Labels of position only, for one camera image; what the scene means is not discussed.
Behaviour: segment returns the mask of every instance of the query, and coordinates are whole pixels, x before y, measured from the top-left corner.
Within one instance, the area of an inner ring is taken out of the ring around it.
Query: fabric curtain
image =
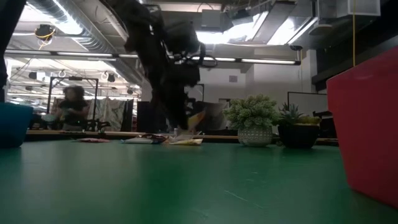
[[[123,113],[126,106],[126,101],[111,100],[105,98],[103,100],[97,100],[95,109],[95,119],[99,119],[101,122],[109,122],[110,127],[106,127],[105,131],[120,131],[123,122]],[[88,113],[88,117],[91,119],[94,112],[94,100],[91,101],[91,107]]]

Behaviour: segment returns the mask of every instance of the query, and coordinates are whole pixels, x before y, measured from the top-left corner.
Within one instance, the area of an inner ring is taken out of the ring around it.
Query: person
[[[65,100],[57,110],[57,116],[63,120],[63,130],[82,131],[82,125],[88,115],[88,105],[84,100],[85,91],[81,86],[68,86],[63,89]]]

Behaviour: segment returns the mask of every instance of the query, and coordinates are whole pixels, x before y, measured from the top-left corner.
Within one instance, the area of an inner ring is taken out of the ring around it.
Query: green table
[[[0,223],[398,223],[338,148],[27,142],[0,151]]]

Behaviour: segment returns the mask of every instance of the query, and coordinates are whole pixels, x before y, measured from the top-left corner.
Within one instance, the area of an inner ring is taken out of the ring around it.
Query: object on table
[[[132,144],[162,144],[168,138],[157,134],[144,134],[132,139],[122,140],[122,143]]]
[[[190,140],[182,140],[177,142],[170,142],[169,144],[178,145],[178,146],[200,146],[203,139],[190,139]]]
[[[60,131],[60,134],[86,134],[84,131]]]
[[[92,142],[92,143],[103,143],[103,142],[110,142],[107,139],[96,139],[96,138],[83,138],[83,139],[76,139],[78,142]]]
[[[202,111],[200,113],[197,113],[197,114],[191,116],[188,119],[188,130],[189,131],[193,130],[200,123],[200,121],[203,120],[205,115],[206,115],[206,112]]]

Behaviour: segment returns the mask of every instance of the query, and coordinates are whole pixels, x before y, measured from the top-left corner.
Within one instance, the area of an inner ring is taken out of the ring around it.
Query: light fixture
[[[60,83],[61,83],[62,85],[65,85],[65,86],[70,86],[69,84],[67,84],[67,83],[64,82],[64,81],[60,81]]]
[[[29,55],[32,54],[31,52],[34,52],[34,51],[31,51],[31,50],[20,50],[20,51],[21,51],[20,54],[25,54],[26,53],[26,54],[29,54]],[[57,54],[57,52],[48,52],[48,53],[49,54],[54,54],[54,55]],[[84,55],[81,55],[81,54],[86,54],[86,53],[68,52],[68,54],[69,54],[69,56],[85,57]],[[113,56],[111,54],[99,54],[99,55],[104,55],[104,57],[117,57],[117,56]],[[217,57],[216,59],[219,60],[219,61],[236,62],[236,63],[245,62],[245,63],[264,63],[264,64],[271,63],[271,64],[278,64],[277,62],[282,62],[282,63],[280,63],[282,65],[300,65],[299,63],[296,63],[294,61],[263,60],[263,59],[260,59],[260,60],[259,59],[245,59],[243,61],[240,58],[224,58],[224,57]],[[205,57],[205,59],[204,59],[204,61],[213,61],[213,60],[214,59],[212,59],[211,57]],[[102,74],[101,79],[102,80],[107,80],[108,79],[107,74],[105,74],[105,73]]]
[[[266,63],[266,64],[279,64],[279,65],[294,65],[295,61],[287,60],[268,60],[268,59],[242,59],[244,63]]]
[[[24,100],[21,99],[21,98],[14,98],[14,99],[11,99],[11,100],[14,100],[14,101],[16,101],[16,102],[23,102],[23,101],[24,101]]]
[[[88,60],[93,61],[107,61],[107,62],[115,62],[116,58],[87,58]]]
[[[119,54],[121,58],[138,58],[138,55]]]
[[[58,52],[61,56],[84,56],[84,57],[112,57],[112,54],[81,53],[81,52]]]
[[[90,94],[91,96],[94,96],[94,93],[90,93],[89,91],[85,90],[85,93]]]
[[[299,37],[301,37],[301,35],[303,35],[305,33],[305,31],[307,31],[309,28],[311,28],[312,25],[314,25],[314,23],[316,23],[317,21],[318,21],[318,18],[314,17],[302,30],[300,30],[300,32],[298,32],[296,35],[294,35],[287,43],[293,44]]]
[[[28,55],[50,55],[49,51],[41,51],[41,50],[13,50],[7,49],[6,54],[28,54]]]

